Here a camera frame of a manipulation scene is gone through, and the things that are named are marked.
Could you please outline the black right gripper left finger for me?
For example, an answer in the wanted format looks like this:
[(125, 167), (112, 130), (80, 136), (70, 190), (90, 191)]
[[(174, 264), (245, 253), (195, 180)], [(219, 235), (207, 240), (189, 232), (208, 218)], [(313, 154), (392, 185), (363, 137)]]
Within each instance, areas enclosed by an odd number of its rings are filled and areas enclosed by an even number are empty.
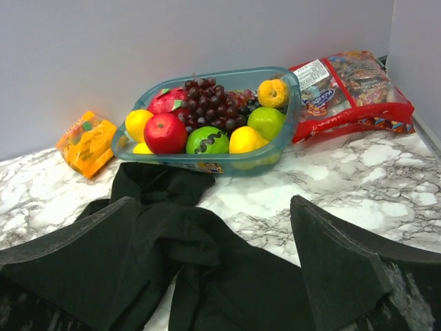
[(130, 304), (135, 200), (1, 251), (2, 330), (112, 330)]

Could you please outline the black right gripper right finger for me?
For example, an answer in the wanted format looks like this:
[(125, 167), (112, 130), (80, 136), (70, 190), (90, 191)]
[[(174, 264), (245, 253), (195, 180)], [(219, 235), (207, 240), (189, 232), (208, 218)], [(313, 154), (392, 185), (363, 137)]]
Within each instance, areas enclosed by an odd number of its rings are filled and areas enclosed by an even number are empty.
[(386, 239), (300, 195), (290, 212), (317, 330), (440, 329), (440, 254)]

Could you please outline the black button-up shirt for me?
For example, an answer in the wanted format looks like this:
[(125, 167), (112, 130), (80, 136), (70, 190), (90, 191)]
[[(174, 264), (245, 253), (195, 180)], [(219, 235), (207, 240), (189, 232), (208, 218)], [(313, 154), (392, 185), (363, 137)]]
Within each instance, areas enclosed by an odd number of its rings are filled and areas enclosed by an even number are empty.
[(142, 330), (174, 285), (170, 330), (314, 330), (301, 269), (250, 245), (200, 208), (209, 174), (123, 163), (111, 195), (79, 221), (128, 197), (136, 202), (123, 287), (130, 304), (112, 330)]

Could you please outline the orange snack packet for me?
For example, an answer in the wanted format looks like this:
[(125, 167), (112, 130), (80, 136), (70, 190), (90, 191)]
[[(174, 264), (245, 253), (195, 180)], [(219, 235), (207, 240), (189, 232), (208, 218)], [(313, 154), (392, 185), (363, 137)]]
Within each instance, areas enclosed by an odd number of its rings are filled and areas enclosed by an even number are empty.
[(114, 156), (111, 142), (116, 126), (88, 111), (60, 138), (55, 148), (67, 164), (91, 179)]

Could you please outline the small yellow lemon front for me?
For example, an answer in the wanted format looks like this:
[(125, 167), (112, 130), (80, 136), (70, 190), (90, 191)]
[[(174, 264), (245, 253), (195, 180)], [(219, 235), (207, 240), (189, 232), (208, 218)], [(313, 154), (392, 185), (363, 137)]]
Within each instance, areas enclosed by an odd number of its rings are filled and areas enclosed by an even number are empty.
[(134, 154), (153, 154), (153, 152), (150, 150), (150, 148), (147, 146), (146, 143), (138, 143), (133, 148)]

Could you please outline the red apple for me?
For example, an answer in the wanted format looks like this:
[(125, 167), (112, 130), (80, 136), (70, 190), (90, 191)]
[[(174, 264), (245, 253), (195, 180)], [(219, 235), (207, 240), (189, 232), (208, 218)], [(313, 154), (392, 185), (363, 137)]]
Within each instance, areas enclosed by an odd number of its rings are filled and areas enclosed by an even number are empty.
[(147, 121), (144, 140), (154, 154), (179, 154), (186, 145), (187, 130), (178, 117), (160, 113)]

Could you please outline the yellow lemon left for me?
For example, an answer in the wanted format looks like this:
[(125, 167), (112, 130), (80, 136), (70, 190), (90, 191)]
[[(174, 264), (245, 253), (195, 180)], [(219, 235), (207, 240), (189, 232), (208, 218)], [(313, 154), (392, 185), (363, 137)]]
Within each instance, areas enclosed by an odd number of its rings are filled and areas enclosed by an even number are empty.
[(149, 110), (131, 111), (125, 118), (125, 128), (130, 137), (137, 143), (144, 143), (144, 129), (147, 122), (154, 116)]

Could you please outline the yellow lemon front right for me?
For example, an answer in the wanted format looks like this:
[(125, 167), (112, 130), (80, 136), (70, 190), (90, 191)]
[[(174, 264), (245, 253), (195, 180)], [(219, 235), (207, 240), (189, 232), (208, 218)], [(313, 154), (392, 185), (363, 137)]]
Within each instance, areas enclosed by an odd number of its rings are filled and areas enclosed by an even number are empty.
[(269, 142), (255, 129), (243, 126), (232, 132), (229, 139), (230, 154), (245, 154), (255, 151)]

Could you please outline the green apple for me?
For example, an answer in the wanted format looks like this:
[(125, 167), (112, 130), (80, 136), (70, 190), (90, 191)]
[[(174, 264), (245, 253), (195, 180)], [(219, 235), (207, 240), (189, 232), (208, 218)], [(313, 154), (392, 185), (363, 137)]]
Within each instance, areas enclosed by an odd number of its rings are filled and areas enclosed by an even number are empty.
[(257, 131), (262, 138), (272, 141), (281, 131), (285, 114), (275, 108), (259, 107), (251, 112), (247, 125)]

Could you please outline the red candy bag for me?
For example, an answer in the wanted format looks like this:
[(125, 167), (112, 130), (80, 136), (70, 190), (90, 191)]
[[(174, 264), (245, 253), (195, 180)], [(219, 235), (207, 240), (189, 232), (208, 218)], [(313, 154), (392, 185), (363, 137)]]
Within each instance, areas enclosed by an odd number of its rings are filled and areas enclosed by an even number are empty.
[(414, 106), (369, 51), (341, 52), (290, 69), (302, 112), (293, 142), (370, 130), (413, 134)]

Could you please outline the red dragon fruit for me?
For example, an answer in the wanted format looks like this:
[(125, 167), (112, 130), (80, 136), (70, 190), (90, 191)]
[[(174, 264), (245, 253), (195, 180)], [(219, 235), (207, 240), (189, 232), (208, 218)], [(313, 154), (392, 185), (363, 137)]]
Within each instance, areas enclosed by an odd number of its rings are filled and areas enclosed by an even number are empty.
[(187, 99), (187, 92), (183, 88), (161, 88), (150, 101), (147, 110), (152, 114), (173, 113), (182, 108)]

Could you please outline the yellow-orange peach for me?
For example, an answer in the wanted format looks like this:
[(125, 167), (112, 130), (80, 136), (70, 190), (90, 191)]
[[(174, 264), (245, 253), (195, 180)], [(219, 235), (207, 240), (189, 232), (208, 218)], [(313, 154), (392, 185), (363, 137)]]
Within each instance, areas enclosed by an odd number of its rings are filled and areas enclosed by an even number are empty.
[(269, 79), (259, 85), (257, 96), (261, 106), (281, 108), (289, 100), (289, 86), (282, 79)]

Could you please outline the teal plastic fruit container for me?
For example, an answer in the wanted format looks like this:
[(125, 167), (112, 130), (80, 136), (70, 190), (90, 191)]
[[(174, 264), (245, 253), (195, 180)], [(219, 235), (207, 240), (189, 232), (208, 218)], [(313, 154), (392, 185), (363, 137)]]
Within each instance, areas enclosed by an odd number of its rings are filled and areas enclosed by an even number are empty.
[(280, 133), (262, 148), (245, 154), (134, 154), (135, 141), (127, 133), (122, 123), (114, 133), (111, 148), (114, 156), (122, 161), (185, 168), (199, 172), (219, 174), (228, 177), (258, 176), (271, 170), (280, 160), (285, 148), (292, 142), (298, 127), (301, 113), (300, 82), (298, 77), (289, 69), (269, 66), (193, 74), (163, 81), (145, 92), (135, 103), (134, 109), (148, 106), (150, 101), (162, 89), (183, 86), (192, 78), (214, 77), (227, 90), (256, 90), (266, 79), (279, 77), (290, 88), (289, 99), (286, 103), (286, 119)]

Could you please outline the dark red grape bunch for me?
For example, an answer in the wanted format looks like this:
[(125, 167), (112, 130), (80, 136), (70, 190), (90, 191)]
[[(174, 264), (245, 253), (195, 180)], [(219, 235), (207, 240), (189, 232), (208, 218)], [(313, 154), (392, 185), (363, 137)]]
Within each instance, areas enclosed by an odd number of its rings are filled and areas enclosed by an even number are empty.
[(251, 90), (230, 90), (213, 77), (185, 81), (185, 100), (181, 107), (188, 111), (180, 116), (188, 133), (212, 126), (231, 134), (247, 123), (247, 102), (253, 98)]

